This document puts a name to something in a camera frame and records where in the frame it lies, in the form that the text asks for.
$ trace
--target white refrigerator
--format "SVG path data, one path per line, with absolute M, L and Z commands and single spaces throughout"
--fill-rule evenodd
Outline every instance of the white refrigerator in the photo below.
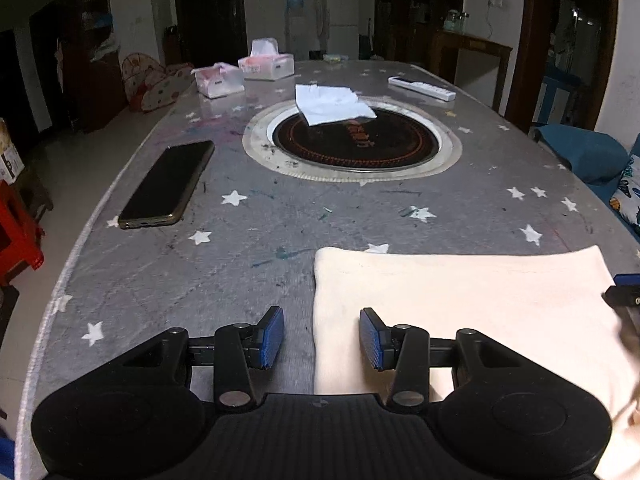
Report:
M 358 6 L 360 0 L 323 0 L 328 54 L 358 59 Z

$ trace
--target remote control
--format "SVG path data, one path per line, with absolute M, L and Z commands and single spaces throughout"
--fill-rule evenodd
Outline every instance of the remote control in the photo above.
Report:
M 441 101 L 453 101 L 456 98 L 456 93 L 446 88 L 423 83 L 422 81 L 409 81 L 398 76 L 389 78 L 389 84 L 399 86 L 401 88 L 407 88 L 421 94 L 428 95 L 429 97 L 435 97 Z

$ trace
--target red plastic stool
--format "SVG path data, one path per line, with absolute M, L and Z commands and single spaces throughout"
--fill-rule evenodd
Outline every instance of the red plastic stool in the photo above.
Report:
M 21 262 L 33 270 L 44 263 L 38 247 L 44 231 L 24 208 L 13 189 L 0 181 L 0 284 L 8 284 L 7 274 Z

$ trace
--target tile floor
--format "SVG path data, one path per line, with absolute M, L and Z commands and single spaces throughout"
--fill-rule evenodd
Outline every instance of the tile floor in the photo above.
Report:
M 30 156 L 29 164 L 49 190 L 54 209 L 40 222 L 46 231 L 44 264 L 36 271 L 24 270 L 11 282 L 20 298 L 0 348 L 0 407 L 8 415 L 0 426 L 12 439 L 31 349 L 66 258 L 104 192 L 167 111 L 133 114 L 123 110 L 102 130 L 59 134 Z

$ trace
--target wooden console table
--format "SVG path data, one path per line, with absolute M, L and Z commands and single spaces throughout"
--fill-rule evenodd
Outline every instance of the wooden console table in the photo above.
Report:
M 507 67 L 512 48 L 500 43 L 494 43 L 485 38 L 466 36 L 449 32 L 448 30 L 438 30 L 431 41 L 430 72 L 454 84 L 458 66 L 458 51 L 460 49 L 484 52 L 490 56 L 500 58 L 498 77 L 495 81 L 494 103 L 492 105 L 492 109 L 497 112 L 500 108 L 504 80 L 507 77 Z

